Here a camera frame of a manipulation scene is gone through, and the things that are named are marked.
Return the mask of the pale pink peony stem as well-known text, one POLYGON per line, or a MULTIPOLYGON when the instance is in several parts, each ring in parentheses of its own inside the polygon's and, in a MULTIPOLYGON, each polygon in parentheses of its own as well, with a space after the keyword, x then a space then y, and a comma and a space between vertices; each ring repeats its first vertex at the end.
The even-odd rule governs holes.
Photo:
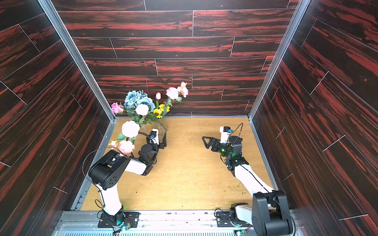
POLYGON ((135 121, 127 121, 121 127, 121 133, 115 141, 111 141, 109 146, 117 148, 123 154, 132 153, 135 149, 134 142, 140 131, 140 125, 135 121))

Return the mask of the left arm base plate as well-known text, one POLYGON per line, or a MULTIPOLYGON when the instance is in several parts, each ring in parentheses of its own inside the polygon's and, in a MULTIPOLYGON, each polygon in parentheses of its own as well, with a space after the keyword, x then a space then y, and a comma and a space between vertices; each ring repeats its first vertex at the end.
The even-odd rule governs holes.
POLYGON ((101 211, 101 216, 98 223, 100 229, 123 229, 136 228, 139 222, 140 212, 134 211, 119 211, 115 215, 110 215, 104 210, 101 211))

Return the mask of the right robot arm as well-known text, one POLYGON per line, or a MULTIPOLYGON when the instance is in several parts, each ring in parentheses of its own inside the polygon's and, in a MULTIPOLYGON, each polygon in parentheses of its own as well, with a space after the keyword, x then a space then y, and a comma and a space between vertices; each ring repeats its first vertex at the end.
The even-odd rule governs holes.
POLYGON ((207 149, 220 154, 227 169, 253 198, 247 203, 232 204, 229 211, 215 210, 214 215, 234 227, 251 227, 258 236, 294 236, 296 226, 289 212, 285 193, 269 187, 253 170, 242 154, 242 138, 219 140, 203 136, 207 149))

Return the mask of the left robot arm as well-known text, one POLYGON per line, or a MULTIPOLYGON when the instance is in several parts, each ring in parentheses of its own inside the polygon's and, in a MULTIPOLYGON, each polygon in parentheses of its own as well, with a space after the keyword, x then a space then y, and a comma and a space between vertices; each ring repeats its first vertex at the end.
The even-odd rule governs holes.
POLYGON ((158 152, 167 146, 166 133, 160 138, 157 129, 153 129, 150 134, 139 134, 146 137, 146 144, 138 152, 139 158, 135 158, 132 153, 134 143, 126 138, 119 142, 123 145, 122 149, 113 146, 113 149, 92 165, 88 172, 92 184, 99 190, 103 215, 115 225, 120 225, 124 217, 124 208, 117 189, 123 173, 148 175, 157 163, 158 152))

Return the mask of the pink peony spray stem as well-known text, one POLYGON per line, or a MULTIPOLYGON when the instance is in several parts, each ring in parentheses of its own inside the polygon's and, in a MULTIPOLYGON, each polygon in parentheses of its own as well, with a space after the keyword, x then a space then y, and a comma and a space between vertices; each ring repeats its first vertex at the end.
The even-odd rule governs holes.
POLYGON ((172 106, 173 102, 181 102, 183 98, 186 98, 189 95, 187 83, 181 82, 180 86, 177 88, 169 87, 166 90, 166 95, 168 97, 166 102, 168 106, 172 106))

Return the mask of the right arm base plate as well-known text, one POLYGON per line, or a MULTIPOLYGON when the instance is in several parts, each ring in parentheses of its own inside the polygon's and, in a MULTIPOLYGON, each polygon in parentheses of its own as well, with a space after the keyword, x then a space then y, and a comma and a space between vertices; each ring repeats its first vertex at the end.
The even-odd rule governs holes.
POLYGON ((231 216, 230 210, 222 210, 216 208, 214 211, 214 217, 216 218, 217 227, 234 227, 234 228, 248 228, 250 224, 245 221, 237 220, 234 216, 231 216))

